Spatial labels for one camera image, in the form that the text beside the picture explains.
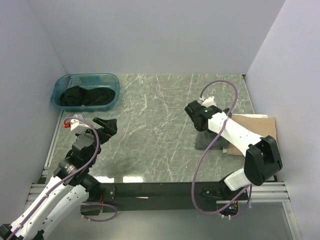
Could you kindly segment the grey t shirt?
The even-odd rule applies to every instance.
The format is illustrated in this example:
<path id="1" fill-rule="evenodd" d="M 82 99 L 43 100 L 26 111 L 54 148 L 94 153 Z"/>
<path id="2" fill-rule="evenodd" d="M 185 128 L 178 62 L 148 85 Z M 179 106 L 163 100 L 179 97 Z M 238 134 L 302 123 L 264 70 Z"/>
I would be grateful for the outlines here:
<path id="1" fill-rule="evenodd" d="M 194 148 L 196 150 L 205 150 L 208 147 L 208 145 L 211 144 L 211 142 L 214 140 L 216 136 L 217 136 L 217 133 L 215 132 L 208 132 L 208 131 L 197 132 Z M 221 150 L 223 148 L 227 148 L 228 145 L 229 145 L 229 142 L 220 136 L 216 140 L 216 142 L 211 146 L 210 150 Z"/>

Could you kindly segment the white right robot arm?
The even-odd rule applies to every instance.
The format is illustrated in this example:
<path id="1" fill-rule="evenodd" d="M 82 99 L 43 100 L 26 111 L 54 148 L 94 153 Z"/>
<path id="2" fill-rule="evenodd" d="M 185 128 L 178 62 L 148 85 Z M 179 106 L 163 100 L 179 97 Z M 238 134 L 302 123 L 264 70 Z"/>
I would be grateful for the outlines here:
<path id="1" fill-rule="evenodd" d="M 185 107 L 195 129 L 216 133 L 234 145 L 245 157 L 244 167 L 221 179 L 213 191 L 216 199 L 232 199 L 238 190 L 260 186 L 283 168 L 274 137 L 256 134 L 232 120 L 220 108 L 193 101 Z"/>

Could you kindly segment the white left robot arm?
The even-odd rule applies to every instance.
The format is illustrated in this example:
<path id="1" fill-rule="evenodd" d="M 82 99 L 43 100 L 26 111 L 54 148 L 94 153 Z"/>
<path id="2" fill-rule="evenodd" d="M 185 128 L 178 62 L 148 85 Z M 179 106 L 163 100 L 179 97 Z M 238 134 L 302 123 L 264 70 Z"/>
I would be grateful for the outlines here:
<path id="1" fill-rule="evenodd" d="M 11 224 L 0 227 L 2 240 L 44 240 L 72 209 L 100 197 L 100 182 L 89 171 L 101 153 L 101 146 L 118 128 L 115 118 L 95 117 L 93 122 L 99 128 L 76 115 L 63 121 L 63 126 L 76 135 L 71 150 L 29 208 Z"/>

